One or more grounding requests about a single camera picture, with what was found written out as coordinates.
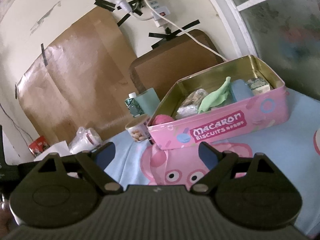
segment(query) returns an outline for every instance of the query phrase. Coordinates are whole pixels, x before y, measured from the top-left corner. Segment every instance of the electrical cord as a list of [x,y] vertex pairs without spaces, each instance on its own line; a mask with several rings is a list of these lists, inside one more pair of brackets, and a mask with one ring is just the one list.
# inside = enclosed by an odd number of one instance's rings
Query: electrical cord
[[21,134],[21,137],[23,138],[23,140],[24,140],[24,142],[26,143],[27,147],[29,147],[29,145],[28,145],[27,141],[25,140],[24,136],[22,135],[21,131],[23,131],[24,133],[26,133],[26,134],[30,137],[31,141],[33,141],[31,135],[28,134],[25,130],[23,130],[20,126],[18,126],[18,125],[14,122],[14,120],[13,120],[13,119],[7,114],[7,112],[4,110],[4,108],[2,107],[2,104],[1,104],[1,103],[0,103],[0,108],[2,109],[2,111],[4,112],[4,114],[13,122],[14,127],[15,127],[15,128],[17,129],[17,131]]
[[134,12],[129,12],[129,14],[130,14],[131,16],[136,17],[139,21],[148,21],[148,20],[153,19],[153,15],[151,15],[151,16],[148,17],[148,18],[143,18],[143,17],[141,17],[141,16],[138,16],[138,15],[135,14]]
[[176,24],[174,24],[172,21],[168,20],[167,18],[163,17],[162,15],[158,14],[148,3],[147,0],[144,0],[145,4],[149,7],[149,9],[151,11],[153,11],[156,15],[158,15],[159,17],[161,17],[162,19],[164,19],[165,21],[167,21],[168,23],[172,24],[173,26],[177,27],[179,30],[182,31],[182,33],[188,35],[191,39],[193,39],[196,43],[198,43],[200,46],[206,48],[207,50],[211,51],[212,53],[214,53],[215,55],[219,56],[220,58],[222,58],[224,61],[228,61],[225,57],[223,57],[222,55],[220,55],[218,52],[215,52],[213,49],[210,49],[209,47],[205,46],[204,44],[202,44],[201,42],[199,42],[196,38],[194,38],[192,35],[190,35],[188,32],[186,32],[184,29],[180,28],[179,26],[177,26]]

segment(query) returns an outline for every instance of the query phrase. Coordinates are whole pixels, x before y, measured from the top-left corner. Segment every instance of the pink elephant print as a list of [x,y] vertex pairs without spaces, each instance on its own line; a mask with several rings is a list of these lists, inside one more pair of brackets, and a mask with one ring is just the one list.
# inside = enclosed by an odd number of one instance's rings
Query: pink elephant print
[[[252,157],[247,144],[221,143],[214,145],[219,151],[230,150],[243,157]],[[149,185],[185,185],[190,187],[209,172],[200,159],[198,146],[161,150],[156,144],[148,147],[140,161]]]

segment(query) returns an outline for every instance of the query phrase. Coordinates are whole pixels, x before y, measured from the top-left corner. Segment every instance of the pink tin box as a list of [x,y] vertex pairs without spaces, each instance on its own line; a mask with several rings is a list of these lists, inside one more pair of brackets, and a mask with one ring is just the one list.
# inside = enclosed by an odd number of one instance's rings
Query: pink tin box
[[[151,126],[158,114],[173,118],[185,98],[203,88],[217,90],[230,76],[231,81],[254,77],[266,79],[272,90],[227,106],[212,109],[166,124]],[[286,87],[281,78],[262,60],[249,55],[200,71],[177,81],[162,99],[148,123],[148,130],[162,150],[195,146],[261,130],[289,119]]]

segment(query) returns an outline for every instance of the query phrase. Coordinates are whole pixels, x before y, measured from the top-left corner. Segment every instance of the black tape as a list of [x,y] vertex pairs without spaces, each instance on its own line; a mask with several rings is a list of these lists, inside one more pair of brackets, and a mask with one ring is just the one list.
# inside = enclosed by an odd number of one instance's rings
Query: black tape
[[[191,22],[191,23],[183,26],[181,29],[187,30],[187,29],[189,29],[189,28],[191,28],[191,27],[193,27],[193,26],[195,26],[195,25],[197,25],[197,24],[199,24],[199,23],[200,23],[199,20],[195,20],[195,21],[193,21],[193,22]],[[153,44],[153,45],[151,46],[152,49],[155,49],[155,48],[159,47],[161,44],[165,43],[166,41],[170,41],[170,40],[176,38],[176,37],[177,37],[177,34],[179,34],[180,32],[181,32],[181,30],[176,30],[176,31],[174,31],[174,32],[171,33],[171,34],[166,35],[166,37],[164,37],[162,40],[160,40],[160,41],[156,42],[155,44]]]
[[166,27],[164,31],[165,31],[165,34],[171,34],[171,30],[169,27]]
[[[195,26],[195,25],[197,25],[197,24],[199,24],[199,23],[200,23],[199,20],[195,20],[195,21],[187,24],[186,26],[183,26],[181,29],[187,30],[187,29],[189,29],[189,28],[191,28],[191,27],[193,27],[193,26]],[[173,39],[174,36],[176,36],[176,35],[179,34],[180,32],[181,32],[181,30],[176,30],[176,31],[174,31],[173,33],[171,33],[171,34],[169,35],[169,36],[171,36],[171,37],[168,37],[168,38],[169,38],[169,39]]]
[[125,16],[123,16],[122,19],[120,21],[118,21],[118,23],[117,23],[118,27],[120,27],[120,25],[122,23],[124,23],[126,21],[126,19],[128,19],[129,17],[130,17],[130,14],[128,14],[128,13]]
[[106,10],[108,10],[108,11],[110,11],[110,12],[113,12],[113,11],[115,10],[115,8],[112,8],[112,7],[110,7],[110,6],[106,5],[106,4],[100,3],[100,2],[98,2],[98,1],[95,1],[94,4],[95,4],[96,6],[99,6],[99,7],[103,8],[103,9],[106,9]]
[[139,16],[141,16],[143,14],[143,12],[139,11],[138,9],[135,9],[133,12],[138,14]]
[[167,36],[168,36],[167,34],[162,34],[162,33],[149,33],[149,37],[152,37],[152,38],[166,39]]
[[134,5],[137,1],[138,1],[138,0],[132,0],[132,1],[128,2],[128,4],[130,4],[131,7],[133,7],[133,5]]
[[155,48],[159,47],[161,44],[164,44],[166,41],[167,41],[166,39],[162,39],[162,40],[158,41],[157,43],[151,45],[151,48],[155,49]]
[[113,8],[116,7],[116,5],[115,5],[114,3],[108,2],[108,1],[106,1],[106,0],[96,0],[96,2],[98,2],[98,3],[100,3],[100,4],[108,5],[108,6],[113,7]]
[[41,52],[42,52],[42,57],[43,57],[44,65],[47,66],[47,65],[48,65],[48,62],[47,62],[47,58],[45,57],[45,52],[44,52],[43,43],[41,44]]

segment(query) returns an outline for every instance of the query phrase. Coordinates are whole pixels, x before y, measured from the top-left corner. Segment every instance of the blue sponge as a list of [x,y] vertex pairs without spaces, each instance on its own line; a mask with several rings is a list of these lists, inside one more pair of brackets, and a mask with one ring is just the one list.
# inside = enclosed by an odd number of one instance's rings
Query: blue sponge
[[244,80],[238,79],[233,81],[230,86],[230,91],[235,102],[253,97],[252,90],[247,86]]

